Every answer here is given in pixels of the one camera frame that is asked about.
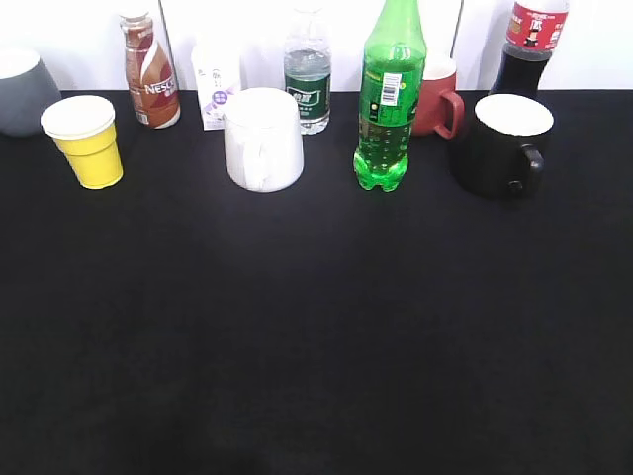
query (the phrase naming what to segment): yellow paper cup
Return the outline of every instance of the yellow paper cup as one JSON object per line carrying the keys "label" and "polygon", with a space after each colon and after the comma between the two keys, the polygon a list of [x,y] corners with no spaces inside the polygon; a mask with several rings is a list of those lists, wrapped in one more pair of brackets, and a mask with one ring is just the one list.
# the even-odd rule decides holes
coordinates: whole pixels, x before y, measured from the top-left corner
{"label": "yellow paper cup", "polygon": [[68,159],[79,183],[99,190],[123,177],[117,148],[115,109],[99,96],[59,101],[42,114],[42,127]]}

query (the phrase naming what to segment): white carton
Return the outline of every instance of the white carton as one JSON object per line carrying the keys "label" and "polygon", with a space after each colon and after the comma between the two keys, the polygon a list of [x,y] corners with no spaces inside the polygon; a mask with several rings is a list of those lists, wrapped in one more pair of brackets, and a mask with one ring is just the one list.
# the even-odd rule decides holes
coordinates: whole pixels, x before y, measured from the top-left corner
{"label": "white carton", "polygon": [[210,42],[198,42],[191,53],[196,73],[198,101],[205,131],[225,127],[224,108],[241,91],[239,50]]}

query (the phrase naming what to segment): cola bottle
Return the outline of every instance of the cola bottle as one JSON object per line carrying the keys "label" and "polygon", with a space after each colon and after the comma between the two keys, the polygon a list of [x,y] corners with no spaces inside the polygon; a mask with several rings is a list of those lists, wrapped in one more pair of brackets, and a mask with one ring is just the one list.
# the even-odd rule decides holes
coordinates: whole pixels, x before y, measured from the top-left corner
{"label": "cola bottle", "polygon": [[569,0],[517,0],[507,29],[501,67],[491,94],[534,98],[563,32]]}

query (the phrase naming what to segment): bottle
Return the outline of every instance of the bottle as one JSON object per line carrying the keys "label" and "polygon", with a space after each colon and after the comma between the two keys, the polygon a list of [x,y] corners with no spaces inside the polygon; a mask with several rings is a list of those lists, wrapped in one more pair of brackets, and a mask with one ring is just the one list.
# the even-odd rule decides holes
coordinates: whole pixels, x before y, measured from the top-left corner
{"label": "bottle", "polygon": [[180,118],[176,78],[169,58],[154,36],[149,12],[138,5],[121,12],[126,36],[126,78],[138,120],[153,129]]}
{"label": "bottle", "polygon": [[501,67],[491,94],[534,99],[570,9],[569,0],[517,0],[507,29]]}
{"label": "bottle", "polygon": [[286,92],[299,104],[302,134],[318,134],[329,123],[331,50],[321,5],[303,0],[295,8],[284,48]]}
{"label": "bottle", "polygon": [[417,0],[387,0],[365,44],[354,170],[366,190],[393,191],[407,171],[425,62]]}

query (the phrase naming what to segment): barcode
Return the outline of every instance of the barcode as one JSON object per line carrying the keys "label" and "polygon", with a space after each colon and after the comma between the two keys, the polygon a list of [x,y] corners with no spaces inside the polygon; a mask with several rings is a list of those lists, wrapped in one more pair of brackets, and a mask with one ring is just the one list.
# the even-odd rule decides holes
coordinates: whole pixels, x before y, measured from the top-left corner
{"label": "barcode", "polygon": [[383,94],[380,103],[383,106],[397,106],[398,94],[400,94],[401,74],[385,73],[383,77]]}
{"label": "barcode", "polygon": [[147,114],[142,114],[141,112],[136,112],[136,116],[138,117],[138,121],[146,126],[149,125],[149,119]]}

